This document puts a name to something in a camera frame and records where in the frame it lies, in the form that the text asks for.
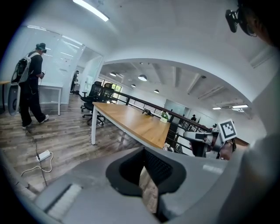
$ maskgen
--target potted plant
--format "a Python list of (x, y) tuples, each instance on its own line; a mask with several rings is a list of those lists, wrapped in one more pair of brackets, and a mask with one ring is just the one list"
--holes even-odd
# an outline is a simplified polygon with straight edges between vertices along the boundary
[(163, 122), (163, 123), (166, 123), (170, 119), (170, 117), (171, 116), (168, 114), (168, 112), (162, 111), (160, 121)]

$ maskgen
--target wooden handrail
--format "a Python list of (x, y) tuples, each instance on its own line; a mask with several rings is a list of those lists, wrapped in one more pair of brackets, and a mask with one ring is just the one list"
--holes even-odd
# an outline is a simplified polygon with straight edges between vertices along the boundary
[(188, 122), (189, 124), (191, 124), (191, 125), (193, 125), (193, 126), (195, 126), (195, 127), (201, 128), (201, 129), (204, 130), (204, 131), (207, 131), (207, 130), (208, 130), (208, 128), (205, 127), (204, 125), (198, 124), (198, 123), (196, 123), (196, 122), (194, 122), (194, 121), (192, 121), (192, 120), (190, 120), (190, 119), (188, 119), (188, 118), (183, 117), (182, 115), (179, 115), (179, 114), (177, 114), (177, 113), (174, 113), (173, 111), (167, 110), (167, 109), (165, 109), (165, 108), (163, 108), (163, 107), (157, 106), (157, 105), (155, 105), (155, 104), (149, 103), (149, 102), (147, 102), (147, 101), (138, 99), (138, 98), (136, 98), (136, 97), (133, 97), (133, 96), (130, 96), (130, 95), (121, 93), (121, 92), (115, 91), (115, 93), (117, 93), (117, 94), (119, 94), (119, 95), (121, 95), (121, 96), (127, 97), (127, 98), (129, 98), (129, 99), (136, 100), (136, 101), (138, 101), (138, 102), (144, 103), (144, 104), (149, 105), (149, 106), (151, 106), (151, 107), (153, 107), (153, 108), (156, 108), (156, 109), (158, 109), (158, 110), (166, 111), (166, 112), (168, 112), (170, 115), (173, 115), (174, 117), (177, 117), (177, 118), (179, 118), (179, 119), (181, 119), (181, 120), (184, 120), (184, 121)]

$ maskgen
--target chair backrest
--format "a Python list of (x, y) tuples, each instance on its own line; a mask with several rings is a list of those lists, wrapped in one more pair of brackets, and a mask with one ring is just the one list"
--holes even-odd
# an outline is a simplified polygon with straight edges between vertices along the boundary
[(112, 88), (112, 85), (113, 85), (113, 83), (105, 83), (105, 85), (104, 85), (104, 87), (106, 87), (106, 88)]
[(106, 103), (110, 99), (113, 93), (114, 93), (114, 89), (103, 87), (97, 101)]
[(88, 96), (91, 96), (91, 97), (98, 96), (101, 93), (101, 91), (102, 91), (102, 86), (101, 85), (93, 84), (91, 86), (91, 91), (90, 91)]

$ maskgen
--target window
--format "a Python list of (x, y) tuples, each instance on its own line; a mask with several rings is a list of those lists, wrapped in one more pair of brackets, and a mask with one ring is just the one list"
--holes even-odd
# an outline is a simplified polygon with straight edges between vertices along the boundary
[[(104, 86), (106, 83), (112, 83), (112, 82), (109, 82), (109, 81), (107, 81), (107, 80), (105, 80), (105, 79), (101, 79), (102, 80), (102, 86)], [(112, 83), (113, 85), (112, 85), (112, 89), (114, 89), (116, 92), (120, 92), (121, 90), (122, 90), (122, 87), (121, 86), (118, 86), (117, 84), (115, 84), (115, 83)], [(114, 97), (114, 98), (118, 98), (119, 97), (119, 95), (117, 94), (117, 93), (113, 93), (113, 95), (112, 95), (112, 97)]]

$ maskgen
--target power cord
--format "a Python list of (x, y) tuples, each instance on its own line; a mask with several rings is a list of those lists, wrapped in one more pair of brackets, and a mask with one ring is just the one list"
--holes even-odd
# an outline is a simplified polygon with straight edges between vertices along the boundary
[(34, 170), (34, 169), (36, 169), (36, 168), (40, 168), (41, 171), (42, 171), (42, 175), (43, 175), (44, 181), (45, 181), (45, 185), (47, 186), (47, 181), (46, 181), (46, 179), (45, 179), (44, 172), (50, 173), (50, 172), (52, 171), (52, 169), (53, 169), (53, 168), (52, 168), (53, 152), (50, 152), (50, 153), (52, 154), (52, 158), (51, 158), (51, 160), (50, 160), (51, 169), (50, 169), (49, 171), (44, 170), (44, 169), (42, 168), (42, 164), (41, 164), (41, 161), (40, 161), (40, 157), (39, 157), (39, 154), (38, 154), (38, 152), (37, 152), (37, 142), (36, 142), (36, 139), (31, 135), (31, 131), (30, 131), (29, 129), (26, 129), (26, 131), (25, 131), (26, 136), (28, 136), (28, 133), (30, 134), (29, 137), (31, 137), (31, 138), (33, 139), (33, 141), (34, 141), (34, 143), (35, 143), (35, 145), (36, 145), (35, 151), (36, 151), (36, 156), (37, 156), (37, 158), (38, 158), (38, 160), (39, 160), (40, 166), (35, 166), (35, 167), (31, 168), (31, 169), (28, 169), (28, 170), (23, 171), (23, 172), (21, 173), (21, 176), (22, 176), (25, 172), (27, 172), (27, 171), (31, 171), (31, 170)]

